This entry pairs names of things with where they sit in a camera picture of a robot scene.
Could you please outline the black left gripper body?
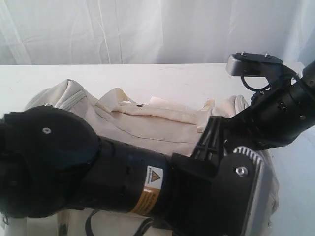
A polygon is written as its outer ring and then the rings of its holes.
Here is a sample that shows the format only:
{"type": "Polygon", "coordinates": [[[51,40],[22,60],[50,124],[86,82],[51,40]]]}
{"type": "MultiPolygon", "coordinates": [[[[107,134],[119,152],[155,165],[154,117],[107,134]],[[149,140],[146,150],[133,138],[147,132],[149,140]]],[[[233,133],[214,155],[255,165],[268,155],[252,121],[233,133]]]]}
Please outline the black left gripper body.
{"type": "Polygon", "coordinates": [[[175,183],[158,229],[173,236],[236,235],[236,157],[224,154],[235,125],[235,118],[211,117],[191,157],[172,154],[175,183]]]}

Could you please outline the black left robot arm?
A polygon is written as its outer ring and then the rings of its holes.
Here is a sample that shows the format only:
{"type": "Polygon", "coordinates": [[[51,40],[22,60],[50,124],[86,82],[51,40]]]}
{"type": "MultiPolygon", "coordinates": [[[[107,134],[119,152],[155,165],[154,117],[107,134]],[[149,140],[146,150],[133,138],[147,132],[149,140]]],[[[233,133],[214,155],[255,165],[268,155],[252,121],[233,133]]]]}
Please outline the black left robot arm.
{"type": "Polygon", "coordinates": [[[221,180],[232,171],[212,129],[185,157],[99,136],[79,116],[50,106],[0,121],[0,211],[9,217],[91,208],[143,216],[138,236],[152,226],[175,236],[231,236],[237,214],[221,180]]]}

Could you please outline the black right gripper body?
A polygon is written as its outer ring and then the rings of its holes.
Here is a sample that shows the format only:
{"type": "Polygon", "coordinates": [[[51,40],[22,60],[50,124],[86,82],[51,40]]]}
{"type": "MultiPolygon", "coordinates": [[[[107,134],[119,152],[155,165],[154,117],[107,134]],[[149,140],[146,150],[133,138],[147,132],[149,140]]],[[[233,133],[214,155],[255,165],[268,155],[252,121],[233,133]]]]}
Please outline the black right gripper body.
{"type": "Polygon", "coordinates": [[[287,90],[256,93],[248,108],[228,120],[225,146],[266,150],[289,145],[290,135],[285,128],[289,111],[287,90]]]}

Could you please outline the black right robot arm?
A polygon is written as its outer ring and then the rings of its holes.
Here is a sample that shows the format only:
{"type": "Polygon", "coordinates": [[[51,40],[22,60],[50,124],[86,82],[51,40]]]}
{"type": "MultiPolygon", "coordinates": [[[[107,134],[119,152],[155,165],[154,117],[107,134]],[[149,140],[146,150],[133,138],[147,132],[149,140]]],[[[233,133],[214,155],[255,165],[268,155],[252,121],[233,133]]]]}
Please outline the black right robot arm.
{"type": "Polygon", "coordinates": [[[291,144],[315,124],[315,64],[300,77],[282,63],[242,61],[232,76],[254,92],[249,107],[231,118],[225,147],[254,150],[291,144]]]}

